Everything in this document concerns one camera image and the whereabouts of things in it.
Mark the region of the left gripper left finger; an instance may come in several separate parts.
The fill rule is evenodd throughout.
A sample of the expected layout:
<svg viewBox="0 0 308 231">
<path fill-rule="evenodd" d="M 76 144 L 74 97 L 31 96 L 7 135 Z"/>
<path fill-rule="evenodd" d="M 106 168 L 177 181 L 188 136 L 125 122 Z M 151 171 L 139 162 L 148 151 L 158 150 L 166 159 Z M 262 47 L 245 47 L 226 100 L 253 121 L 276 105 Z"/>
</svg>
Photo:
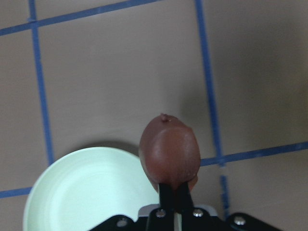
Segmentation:
<svg viewBox="0 0 308 231">
<path fill-rule="evenodd" d="M 174 193 L 170 185 L 160 183 L 158 185 L 160 208 L 165 211 L 174 211 Z"/>
</svg>

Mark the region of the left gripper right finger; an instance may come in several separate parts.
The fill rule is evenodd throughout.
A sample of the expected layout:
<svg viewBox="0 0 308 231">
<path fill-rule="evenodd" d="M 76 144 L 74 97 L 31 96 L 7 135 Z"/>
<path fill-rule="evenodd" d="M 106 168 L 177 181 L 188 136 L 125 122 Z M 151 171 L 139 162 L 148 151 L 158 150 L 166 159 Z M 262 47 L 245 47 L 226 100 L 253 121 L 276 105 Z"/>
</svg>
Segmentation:
<svg viewBox="0 0 308 231">
<path fill-rule="evenodd" d="M 193 208 L 193 200 L 190 194 L 188 182 L 184 182 L 178 188 L 178 212 L 185 212 Z"/>
</svg>

